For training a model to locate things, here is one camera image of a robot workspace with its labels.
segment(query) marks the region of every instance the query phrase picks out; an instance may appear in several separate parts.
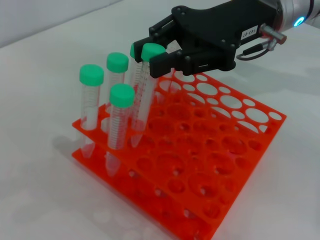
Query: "plastic tube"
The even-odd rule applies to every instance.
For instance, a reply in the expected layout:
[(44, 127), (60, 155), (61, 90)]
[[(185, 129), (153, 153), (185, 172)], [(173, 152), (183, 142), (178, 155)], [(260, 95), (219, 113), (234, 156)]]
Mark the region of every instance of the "plastic tube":
[[(135, 91), (128, 84), (116, 84), (110, 90), (111, 113), (107, 142), (110, 149), (121, 150), (125, 147), (128, 118), (134, 99)], [(116, 156), (106, 153), (106, 170), (110, 177), (118, 172), (120, 165)]]
[[(165, 52), (166, 49), (163, 46), (155, 43), (146, 43), (142, 48), (141, 58), (143, 63), (141, 78), (134, 99), (131, 123), (131, 128), (137, 132), (142, 132), (146, 129), (154, 90), (158, 82), (157, 78), (150, 76), (150, 59)], [(132, 136), (131, 145), (136, 148), (141, 138), (142, 134), (139, 133)]]
[(108, 112), (110, 107), (109, 98), (110, 90), (116, 84), (123, 84), (125, 81), (125, 73), (128, 70), (129, 58), (120, 52), (110, 53), (106, 59), (107, 72), (107, 96), (105, 102), (105, 111)]
[[(81, 67), (80, 82), (82, 85), (81, 97), (81, 127), (91, 131), (97, 128), (100, 86), (104, 82), (104, 70), (97, 65), (87, 64)], [(88, 137), (81, 137), (81, 151), (84, 158), (90, 158), (95, 143)]]
[(142, 64), (143, 62), (136, 62), (134, 45), (131, 45), (130, 49), (130, 85), (133, 87), (134, 92), (137, 93), (138, 84), (141, 78)]

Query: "centrifuge tube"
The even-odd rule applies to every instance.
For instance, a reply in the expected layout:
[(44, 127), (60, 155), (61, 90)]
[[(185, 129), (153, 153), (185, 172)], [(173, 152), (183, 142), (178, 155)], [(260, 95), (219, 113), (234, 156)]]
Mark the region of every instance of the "centrifuge tube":
[(133, 87), (134, 92), (137, 93), (138, 84), (141, 78), (142, 61), (136, 62), (135, 60), (135, 48), (134, 44), (131, 45), (130, 49), (130, 85)]
[[(91, 131), (98, 123), (100, 86), (104, 82), (104, 70), (97, 65), (87, 64), (81, 67), (80, 82), (82, 85), (81, 127)], [(81, 137), (81, 151), (84, 158), (90, 158), (95, 143), (88, 137)]]
[(125, 73), (128, 70), (129, 58), (120, 52), (110, 53), (106, 59), (107, 72), (107, 96), (105, 103), (105, 111), (109, 112), (110, 107), (110, 89), (116, 84), (123, 84), (125, 81)]
[[(125, 147), (128, 118), (135, 100), (135, 91), (128, 84), (119, 83), (110, 90), (110, 123), (108, 130), (108, 147), (113, 150), (121, 150)], [(120, 160), (112, 153), (106, 153), (106, 171), (113, 177), (121, 165)]]
[[(143, 62), (141, 79), (138, 83), (137, 93), (134, 99), (131, 122), (131, 128), (137, 132), (142, 132), (146, 129), (154, 90), (158, 82), (157, 78), (150, 76), (150, 59), (165, 52), (166, 49), (163, 46), (155, 43), (146, 43), (142, 48), (141, 58)], [(136, 148), (141, 138), (142, 134), (132, 136), (131, 145)]]

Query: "white background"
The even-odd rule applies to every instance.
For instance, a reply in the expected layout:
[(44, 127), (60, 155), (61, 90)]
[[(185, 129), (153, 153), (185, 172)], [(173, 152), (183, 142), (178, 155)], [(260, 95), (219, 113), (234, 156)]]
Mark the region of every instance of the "white background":
[(0, 47), (117, 1), (0, 0)]
[[(75, 163), (71, 124), (80, 67), (106, 69), (108, 53), (128, 54), (181, 4), (213, 1), (124, 0), (0, 49), (1, 240), (171, 239)], [(287, 115), (215, 240), (320, 239), (320, 30), (286, 34), (274, 52), (208, 73)]]

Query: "test tube rack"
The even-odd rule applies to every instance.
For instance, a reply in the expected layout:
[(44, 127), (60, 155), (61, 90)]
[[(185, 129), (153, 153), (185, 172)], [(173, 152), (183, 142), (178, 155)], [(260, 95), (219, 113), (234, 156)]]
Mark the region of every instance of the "test tube rack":
[[(73, 157), (182, 240), (212, 238), (286, 119), (203, 73), (180, 72), (159, 79), (137, 148), (130, 128), (123, 150), (108, 148), (108, 117), (103, 105), (97, 129), (73, 123), (96, 143), (90, 159), (80, 149)], [(113, 177), (106, 151), (121, 160)]]

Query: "test tube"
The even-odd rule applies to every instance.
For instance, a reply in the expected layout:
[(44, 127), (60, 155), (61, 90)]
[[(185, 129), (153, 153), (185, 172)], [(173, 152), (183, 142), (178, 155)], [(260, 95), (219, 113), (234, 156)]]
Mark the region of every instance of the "test tube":
[(108, 112), (110, 107), (109, 98), (110, 90), (116, 84), (123, 84), (125, 73), (128, 70), (129, 58), (121, 52), (112, 52), (106, 59), (106, 68), (108, 69), (107, 77), (107, 96), (105, 102), (105, 111)]
[[(82, 83), (81, 127), (91, 131), (96, 129), (99, 111), (100, 86), (104, 82), (104, 70), (97, 65), (87, 64), (81, 67), (80, 82)], [(90, 158), (95, 143), (88, 137), (81, 137), (81, 151), (84, 158)]]
[[(138, 83), (132, 110), (131, 128), (135, 131), (142, 132), (146, 129), (154, 90), (158, 82), (157, 78), (150, 76), (150, 59), (165, 52), (166, 49), (163, 46), (155, 43), (146, 43), (142, 48), (141, 78)], [(136, 148), (141, 138), (142, 134), (132, 136), (131, 145)]]
[(143, 62), (136, 62), (134, 44), (131, 45), (130, 56), (130, 85), (133, 87), (134, 92), (137, 93)]
[[(134, 100), (135, 91), (128, 84), (119, 83), (110, 90), (111, 113), (107, 141), (110, 149), (121, 150), (125, 146), (128, 118)], [(121, 162), (116, 156), (106, 153), (106, 170), (110, 177), (117, 173), (120, 165)]]

